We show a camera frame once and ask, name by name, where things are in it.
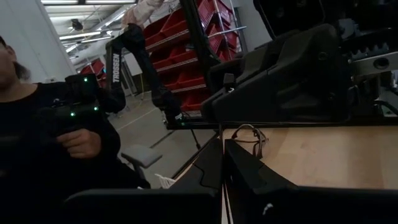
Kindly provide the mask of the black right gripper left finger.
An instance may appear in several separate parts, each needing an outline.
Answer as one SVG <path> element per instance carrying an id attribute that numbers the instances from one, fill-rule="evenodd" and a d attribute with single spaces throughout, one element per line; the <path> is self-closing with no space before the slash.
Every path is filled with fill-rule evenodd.
<path id="1" fill-rule="evenodd" d="M 169 189 L 94 189 L 63 204 L 68 224 L 221 224 L 223 147 L 213 139 Z"/>

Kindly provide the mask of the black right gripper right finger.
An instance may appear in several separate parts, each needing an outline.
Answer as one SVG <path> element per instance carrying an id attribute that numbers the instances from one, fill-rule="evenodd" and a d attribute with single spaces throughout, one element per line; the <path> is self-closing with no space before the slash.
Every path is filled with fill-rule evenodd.
<path id="1" fill-rule="evenodd" d="M 398 224 L 398 190 L 295 185 L 230 139 L 224 170 L 234 224 Z"/>

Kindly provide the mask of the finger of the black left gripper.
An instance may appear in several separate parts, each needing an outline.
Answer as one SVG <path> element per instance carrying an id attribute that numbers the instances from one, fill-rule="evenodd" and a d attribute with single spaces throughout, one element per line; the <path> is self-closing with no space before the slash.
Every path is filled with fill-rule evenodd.
<path id="1" fill-rule="evenodd" d="M 231 73 L 234 93 L 341 93 L 341 38 L 330 24 L 293 30 L 243 58 L 211 68 L 211 92 L 224 90 Z"/>
<path id="2" fill-rule="evenodd" d="M 341 54 L 280 54 L 267 70 L 230 82 L 202 104 L 211 122 L 336 122 L 349 117 L 348 61 Z"/>

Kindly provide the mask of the black safety glasses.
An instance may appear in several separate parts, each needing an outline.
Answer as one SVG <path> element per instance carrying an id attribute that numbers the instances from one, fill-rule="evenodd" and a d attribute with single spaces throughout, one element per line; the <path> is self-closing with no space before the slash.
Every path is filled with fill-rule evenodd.
<path id="1" fill-rule="evenodd" d="M 249 129 L 252 131 L 253 136 L 257 138 L 256 140 L 242 140 L 238 139 L 238 132 L 243 129 Z M 234 133 L 231 136 L 231 139 L 234 140 L 235 142 L 239 143 L 251 143 L 253 144 L 252 147 L 252 155 L 256 156 L 258 159 L 263 158 L 263 153 L 262 153 L 262 148 L 264 145 L 267 144 L 269 139 L 266 137 L 266 135 L 258 128 L 254 127 L 251 124 L 242 124 L 238 129 L 234 131 Z"/>

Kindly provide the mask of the red storage bin shelf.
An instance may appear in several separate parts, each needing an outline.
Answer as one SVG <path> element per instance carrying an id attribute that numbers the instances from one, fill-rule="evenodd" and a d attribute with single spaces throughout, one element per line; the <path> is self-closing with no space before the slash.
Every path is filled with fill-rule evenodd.
<path id="1" fill-rule="evenodd" d="M 231 0 L 171 0 L 177 7 L 144 29 L 146 49 L 163 84 L 197 112 L 221 78 L 210 68 L 241 52 Z"/>

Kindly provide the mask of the person's hand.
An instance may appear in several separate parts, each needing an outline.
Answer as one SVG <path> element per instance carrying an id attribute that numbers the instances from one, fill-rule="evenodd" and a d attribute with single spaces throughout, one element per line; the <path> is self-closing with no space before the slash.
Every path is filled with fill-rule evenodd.
<path id="1" fill-rule="evenodd" d="M 57 137 L 57 142 L 67 149 L 75 159 L 92 159 L 101 152 L 99 134 L 87 129 L 79 129 Z"/>

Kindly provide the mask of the person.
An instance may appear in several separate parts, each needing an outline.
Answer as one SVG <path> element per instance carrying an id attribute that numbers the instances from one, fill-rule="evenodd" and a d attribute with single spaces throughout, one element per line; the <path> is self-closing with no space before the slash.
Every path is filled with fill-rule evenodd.
<path id="1" fill-rule="evenodd" d="M 138 0 L 135 6 L 124 13 L 121 19 L 121 27 L 125 29 L 129 24 L 135 24 L 143 29 L 144 23 L 163 5 L 164 1 L 165 0 Z"/>
<path id="2" fill-rule="evenodd" d="M 77 129 L 99 134 L 101 152 L 92 159 L 72 158 L 58 136 L 44 137 L 37 111 L 64 100 L 68 87 L 27 83 L 27 76 L 0 36 L 0 224 L 52 222 L 62 203 L 84 190 L 150 187 L 118 159 L 121 140 L 103 113 Z"/>

